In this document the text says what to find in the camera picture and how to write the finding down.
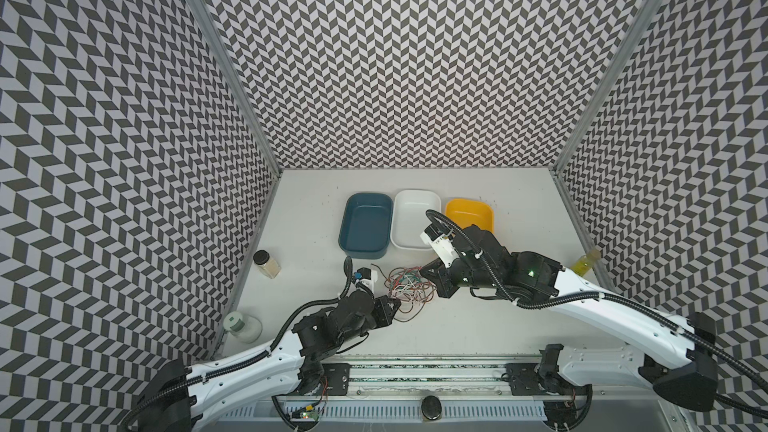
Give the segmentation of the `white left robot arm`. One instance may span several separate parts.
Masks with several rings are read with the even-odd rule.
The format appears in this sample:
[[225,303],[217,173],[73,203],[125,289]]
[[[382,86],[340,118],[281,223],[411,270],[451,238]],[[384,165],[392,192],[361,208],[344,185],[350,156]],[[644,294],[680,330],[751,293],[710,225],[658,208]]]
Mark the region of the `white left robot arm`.
[[390,326],[401,302],[373,292],[374,273],[343,264],[334,298],[295,309],[269,342],[235,355],[161,367],[123,416],[121,431],[201,431],[229,412],[263,399],[305,395],[326,386],[324,360],[351,339]]

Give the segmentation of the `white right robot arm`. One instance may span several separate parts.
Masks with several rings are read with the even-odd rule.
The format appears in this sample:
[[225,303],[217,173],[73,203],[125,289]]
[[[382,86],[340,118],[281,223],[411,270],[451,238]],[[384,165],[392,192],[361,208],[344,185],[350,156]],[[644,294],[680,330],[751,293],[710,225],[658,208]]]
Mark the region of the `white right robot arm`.
[[522,310],[564,314],[623,341],[617,350],[585,352],[548,345],[538,368],[544,386],[649,388],[690,411],[709,412],[721,404],[766,418],[766,410],[719,393],[721,363],[761,390],[767,382],[755,368],[717,345],[716,326],[705,314],[683,318],[662,313],[600,287],[544,255],[510,252],[491,232],[475,225],[462,228],[432,209],[425,215],[430,224],[421,239],[437,257],[421,274],[434,284],[439,297],[450,298],[462,287],[491,289],[495,300]]

